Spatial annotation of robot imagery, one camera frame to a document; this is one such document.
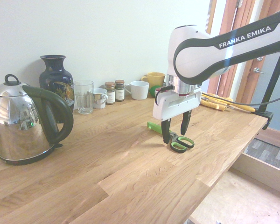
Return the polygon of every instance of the kettle lid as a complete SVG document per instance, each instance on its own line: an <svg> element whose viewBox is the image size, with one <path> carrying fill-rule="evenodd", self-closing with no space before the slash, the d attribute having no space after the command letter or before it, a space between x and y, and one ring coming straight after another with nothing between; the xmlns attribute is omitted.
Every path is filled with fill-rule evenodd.
<svg viewBox="0 0 280 224"><path fill-rule="evenodd" d="M9 81L9 77L14 77L16 80ZM0 84L0 97L17 97L26 95L26 92L22 88L24 84L25 83L21 83L15 75L6 75L5 83Z"/></svg>

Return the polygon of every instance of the stainless steel kettle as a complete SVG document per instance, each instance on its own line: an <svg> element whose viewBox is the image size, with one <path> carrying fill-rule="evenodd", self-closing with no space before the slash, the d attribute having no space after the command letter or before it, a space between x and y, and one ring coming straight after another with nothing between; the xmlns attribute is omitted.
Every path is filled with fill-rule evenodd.
<svg viewBox="0 0 280 224"><path fill-rule="evenodd" d="M64 118L58 130L51 110L54 105ZM19 82L6 75L0 85L0 158L11 164L28 164L50 154L71 132L70 107L57 94Z"/></svg>

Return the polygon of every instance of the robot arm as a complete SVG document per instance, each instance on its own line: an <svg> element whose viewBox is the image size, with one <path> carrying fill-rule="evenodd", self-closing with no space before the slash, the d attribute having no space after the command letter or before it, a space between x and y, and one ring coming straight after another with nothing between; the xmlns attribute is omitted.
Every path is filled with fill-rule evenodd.
<svg viewBox="0 0 280 224"><path fill-rule="evenodd" d="M167 85L172 90L158 94L153 114L162 121L164 142L169 143L171 118L182 113L181 133L185 134L191 110L200 104L203 81L234 64L276 52L280 52L280 12L216 37L195 25L174 29L167 71Z"/></svg>
<svg viewBox="0 0 280 224"><path fill-rule="evenodd" d="M185 29L192 37L178 43L172 65L186 84L202 83L221 74L216 72L222 68L280 52L280 12L213 38L195 37L195 26L177 28L174 35L184 36Z"/></svg>

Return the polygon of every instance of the clear glass tumbler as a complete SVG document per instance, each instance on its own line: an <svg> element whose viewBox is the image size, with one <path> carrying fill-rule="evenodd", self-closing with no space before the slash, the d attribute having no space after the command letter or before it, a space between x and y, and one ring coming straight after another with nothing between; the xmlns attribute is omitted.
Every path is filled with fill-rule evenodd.
<svg viewBox="0 0 280 224"><path fill-rule="evenodd" d="M74 82L75 96L78 104L78 111L81 114L93 112L93 81L78 80Z"/></svg>

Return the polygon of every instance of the green scissor handle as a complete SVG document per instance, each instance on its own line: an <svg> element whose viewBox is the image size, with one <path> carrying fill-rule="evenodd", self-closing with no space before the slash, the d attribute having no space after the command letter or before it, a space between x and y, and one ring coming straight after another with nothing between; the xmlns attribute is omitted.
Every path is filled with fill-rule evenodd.
<svg viewBox="0 0 280 224"><path fill-rule="evenodd" d="M187 148L193 148L194 145L195 145L195 143L192 139L189 139L189 138L184 137L184 136L179 136L176 139L176 141L179 142L179 143L182 143Z"/></svg>
<svg viewBox="0 0 280 224"><path fill-rule="evenodd" d="M162 128L160 125L157 125L153 122L147 122L147 127L149 127L150 129L154 130L155 132L162 134ZM172 133L174 134L174 138L171 138L173 141L170 144L170 147L172 150L178 152L178 153L184 153L187 148L193 148L194 147L194 141L192 139L189 139L187 137L184 136L178 136L176 135L176 133Z"/></svg>
<svg viewBox="0 0 280 224"><path fill-rule="evenodd" d="M173 141L170 144L170 148L177 153L184 153L187 150L187 147L183 146L182 144Z"/></svg>

